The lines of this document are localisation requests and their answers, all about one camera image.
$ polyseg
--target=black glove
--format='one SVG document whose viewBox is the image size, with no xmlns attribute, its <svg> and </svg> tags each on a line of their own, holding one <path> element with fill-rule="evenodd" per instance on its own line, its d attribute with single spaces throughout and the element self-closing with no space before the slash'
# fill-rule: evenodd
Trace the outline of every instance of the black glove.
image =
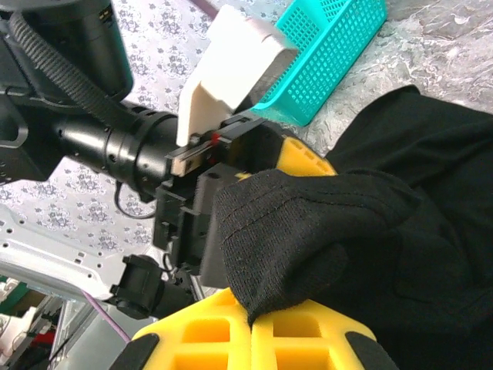
<svg viewBox="0 0 493 370">
<path fill-rule="evenodd" d="M 215 201 L 226 275 L 250 324 L 335 283 L 353 259 L 345 244 L 389 237 L 419 204 L 399 179 L 366 170 L 335 177 L 268 170 Z M 385 245 L 369 252 L 379 256 L 367 261 L 374 269 L 395 258 Z"/>
</svg>

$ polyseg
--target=yellow foam block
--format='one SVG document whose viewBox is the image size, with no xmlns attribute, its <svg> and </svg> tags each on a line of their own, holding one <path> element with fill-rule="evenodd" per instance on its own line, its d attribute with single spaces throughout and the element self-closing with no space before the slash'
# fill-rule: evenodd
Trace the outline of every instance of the yellow foam block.
<svg viewBox="0 0 493 370">
<path fill-rule="evenodd" d="M 145 370 L 359 370 L 344 334 L 364 325 L 313 301 L 259 318 L 252 331 L 230 289 L 139 331 L 159 344 Z"/>
</svg>

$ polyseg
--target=purple wire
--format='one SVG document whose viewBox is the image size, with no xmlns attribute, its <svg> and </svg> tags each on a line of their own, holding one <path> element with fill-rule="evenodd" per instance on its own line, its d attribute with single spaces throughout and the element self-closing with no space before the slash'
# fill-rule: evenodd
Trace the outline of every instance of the purple wire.
<svg viewBox="0 0 493 370">
<path fill-rule="evenodd" d="M 212 20 L 216 18 L 217 10 L 214 5 L 209 3 L 207 0 L 190 0 L 192 4 L 194 4 L 197 8 L 199 8 L 202 12 L 206 13 Z"/>
<path fill-rule="evenodd" d="M 118 324 L 116 324 L 115 320 L 113 320 L 108 315 L 108 313 L 99 305 L 99 303 L 93 297 L 91 297 L 88 293 L 84 291 L 82 293 L 84 294 L 84 297 L 86 297 L 86 299 L 89 301 L 89 303 L 94 307 L 94 309 L 98 311 L 102 318 L 109 324 L 109 326 L 111 326 L 116 331 L 116 333 L 120 337 L 122 337 L 125 343 L 129 343 L 132 341 L 132 339 L 130 339 L 130 337 L 123 331 L 123 329 Z"/>
</svg>

